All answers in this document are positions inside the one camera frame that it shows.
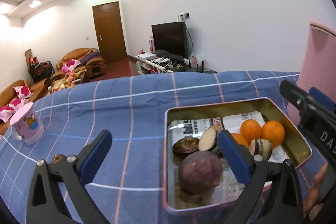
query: purple cloth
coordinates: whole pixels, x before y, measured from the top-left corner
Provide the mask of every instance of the purple cloth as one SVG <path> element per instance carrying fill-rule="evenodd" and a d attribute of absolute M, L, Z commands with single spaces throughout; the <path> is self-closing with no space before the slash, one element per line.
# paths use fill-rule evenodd
<path fill-rule="evenodd" d="M 80 66 L 85 66 L 87 62 L 96 57 L 100 57 L 100 52 L 91 52 L 87 54 L 82 58 Z"/>

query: wooden floor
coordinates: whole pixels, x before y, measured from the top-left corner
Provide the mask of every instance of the wooden floor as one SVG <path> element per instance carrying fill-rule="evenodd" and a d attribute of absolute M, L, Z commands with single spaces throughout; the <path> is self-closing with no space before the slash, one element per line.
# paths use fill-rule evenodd
<path fill-rule="evenodd" d="M 131 58 L 126 58 L 113 64 L 106 65 L 104 73 L 105 75 L 94 78 L 90 80 L 90 82 L 139 75 L 135 69 L 135 63 Z"/>

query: pink cup lid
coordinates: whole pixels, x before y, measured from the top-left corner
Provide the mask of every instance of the pink cup lid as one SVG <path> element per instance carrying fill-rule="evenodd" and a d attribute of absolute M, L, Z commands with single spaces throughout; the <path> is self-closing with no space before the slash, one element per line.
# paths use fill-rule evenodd
<path fill-rule="evenodd" d="M 32 107 L 33 107 L 33 103 L 32 102 L 26 103 L 17 112 L 15 112 L 15 114 L 12 116 L 9 124 L 12 126 L 13 124 L 15 124 L 18 121 L 20 121 L 22 119 L 22 117 L 24 115 L 26 115 L 28 111 L 31 110 Z"/>

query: brown leather sofa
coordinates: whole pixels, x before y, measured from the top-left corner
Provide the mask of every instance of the brown leather sofa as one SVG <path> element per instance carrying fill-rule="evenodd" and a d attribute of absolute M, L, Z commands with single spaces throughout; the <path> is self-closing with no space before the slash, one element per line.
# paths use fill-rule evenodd
<path fill-rule="evenodd" d="M 97 52 L 96 48 L 77 48 L 65 56 L 63 56 L 62 60 L 60 60 L 56 69 L 57 72 L 50 78 L 51 82 L 55 82 L 64 77 L 65 73 L 62 71 L 62 67 L 71 59 L 76 59 L 81 61 L 81 59 L 91 52 Z M 82 69 L 87 69 L 86 76 L 88 79 L 95 78 L 103 75 L 103 68 L 105 67 L 105 60 L 102 57 L 95 57 L 88 61 L 85 66 L 79 66 L 75 68 L 74 72 L 80 71 Z"/>
<path fill-rule="evenodd" d="M 5 106 L 11 102 L 14 98 L 17 98 L 16 92 L 14 90 L 15 86 L 26 85 L 29 87 L 30 91 L 33 92 L 32 96 L 28 99 L 28 102 L 35 102 L 36 100 L 42 98 L 48 92 L 48 86 L 50 85 L 49 79 L 41 80 L 33 85 L 29 81 L 18 80 L 8 86 L 3 92 L 0 93 L 0 106 Z M 0 134 L 4 135 L 9 128 L 10 119 L 4 123 L 0 120 Z"/>

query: orange fruit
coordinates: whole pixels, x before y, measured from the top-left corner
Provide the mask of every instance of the orange fruit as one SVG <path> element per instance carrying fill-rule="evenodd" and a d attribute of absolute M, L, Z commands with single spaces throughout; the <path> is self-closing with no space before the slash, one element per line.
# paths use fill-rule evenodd
<path fill-rule="evenodd" d="M 231 133 L 232 137 L 236 140 L 238 144 L 244 145 L 246 148 L 249 148 L 249 144 L 245 140 L 245 138 L 238 133 Z"/>
<path fill-rule="evenodd" d="M 246 120 L 240 126 L 240 134 L 250 144 L 252 140 L 260 139 L 261 127 L 255 120 Z"/>
<path fill-rule="evenodd" d="M 285 129 L 281 123 L 277 121 L 269 121 L 261 128 L 261 138 L 269 140 L 272 143 L 274 149 L 284 141 Z"/>

